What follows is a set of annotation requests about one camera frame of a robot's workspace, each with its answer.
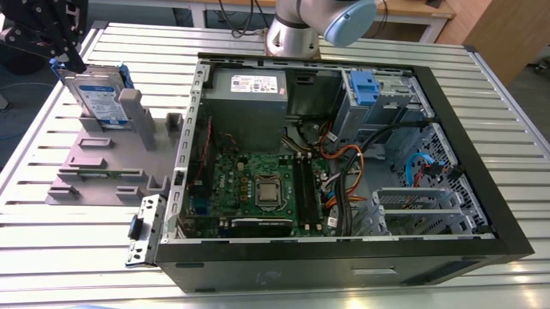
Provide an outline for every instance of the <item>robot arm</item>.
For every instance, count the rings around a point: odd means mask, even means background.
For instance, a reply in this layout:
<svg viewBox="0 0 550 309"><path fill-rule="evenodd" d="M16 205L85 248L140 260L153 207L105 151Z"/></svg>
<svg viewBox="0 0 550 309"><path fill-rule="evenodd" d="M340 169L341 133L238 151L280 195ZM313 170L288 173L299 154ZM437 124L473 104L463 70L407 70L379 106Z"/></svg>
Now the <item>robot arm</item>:
<svg viewBox="0 0 550 309"><path fill-rule="evenodd" d="M365 33L379 0L279 0L267 35L267 49L279 57L311 58L319 37L347 46ZM65 69L85 71L78 36L85 33L88 0L0 0L0 11L12 22L0 33L6 45L54 58Z"/></svg>
<svg viewBox="0 0 550 309"><path fill-rule="evenodd" d="M319 37L348 46L367 32L376 16L376 0L279 0L268 29L267 49L279 57L311 58Z"/></svg>
<svg viewBox="0 0 550 309"><path fill-rule="evenodd" d="M54 58L76 73L85 71L77 47L88 0L0 0L0 11L12 24L0 33L4 44Z"/></svg>

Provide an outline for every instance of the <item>motherboard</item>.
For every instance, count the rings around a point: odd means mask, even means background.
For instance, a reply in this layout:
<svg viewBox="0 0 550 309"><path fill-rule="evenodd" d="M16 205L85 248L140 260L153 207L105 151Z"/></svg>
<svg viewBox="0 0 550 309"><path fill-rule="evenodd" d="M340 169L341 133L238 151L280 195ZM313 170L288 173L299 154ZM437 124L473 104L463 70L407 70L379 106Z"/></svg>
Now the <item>motherboard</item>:
<svg viewBox="0 0 550 309"><path fill-rule="evenodd" d="M323 159L277 154L218 154L209 198L190 197L186 237L323 236L319 187Z"/></svg>

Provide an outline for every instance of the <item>cpu socket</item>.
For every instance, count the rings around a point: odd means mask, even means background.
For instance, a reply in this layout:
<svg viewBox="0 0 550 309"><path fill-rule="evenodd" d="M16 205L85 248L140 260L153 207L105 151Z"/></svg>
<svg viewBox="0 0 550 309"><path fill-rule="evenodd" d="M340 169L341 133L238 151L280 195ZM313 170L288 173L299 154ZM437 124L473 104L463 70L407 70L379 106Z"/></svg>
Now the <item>cpu socket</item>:
<svg viewBox="0 0 550 309"><path fill-rule="evenodd" d="M281 206L281 180L276 175L257 176L256 182L256 207L262 211L273 211Z"/></svg>

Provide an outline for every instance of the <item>metal workbench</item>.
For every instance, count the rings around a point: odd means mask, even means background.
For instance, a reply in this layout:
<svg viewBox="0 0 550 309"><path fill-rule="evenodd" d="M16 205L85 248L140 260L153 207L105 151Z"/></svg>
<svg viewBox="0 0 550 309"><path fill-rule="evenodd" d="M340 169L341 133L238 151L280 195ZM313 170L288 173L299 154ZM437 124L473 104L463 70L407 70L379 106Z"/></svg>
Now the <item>metal workbench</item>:
<svg viewBox="0 0 550 309"><path fill-rule="evenodd" d="M88 63L124 61L153 117L185 112L197 52L262 54L260 37L134 24L92 29ZM536 253L439 286L184 295L158 269L124 268L134 207L48 206L46 190L81 128L58 83L0 174L0 304L124 308L548 308L548 144L483 60L460 46L321 42L325 59L429 66ZM137 300L162 301L156 304Z"/></svg>

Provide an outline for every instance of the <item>power supply label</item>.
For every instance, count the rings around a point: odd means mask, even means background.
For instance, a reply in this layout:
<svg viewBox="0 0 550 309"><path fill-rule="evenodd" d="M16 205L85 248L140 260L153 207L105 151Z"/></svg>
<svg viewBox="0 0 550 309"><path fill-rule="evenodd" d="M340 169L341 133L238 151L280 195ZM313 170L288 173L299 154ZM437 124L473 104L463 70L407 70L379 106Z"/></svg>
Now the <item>power supply label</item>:
<svg viewBox="0 0 550 309"><path fill-rule="evenodd" d="M233 75L230 92L277 93L275 76Z"/></svg>
<svg viewBox="0 0 550 309"><path fill-rule="evenodd" d="M85 99L85 105L92 110L96 119L104 124L125 124L126 114L116 101L117 93L108 86L78 86Z"/></svg>

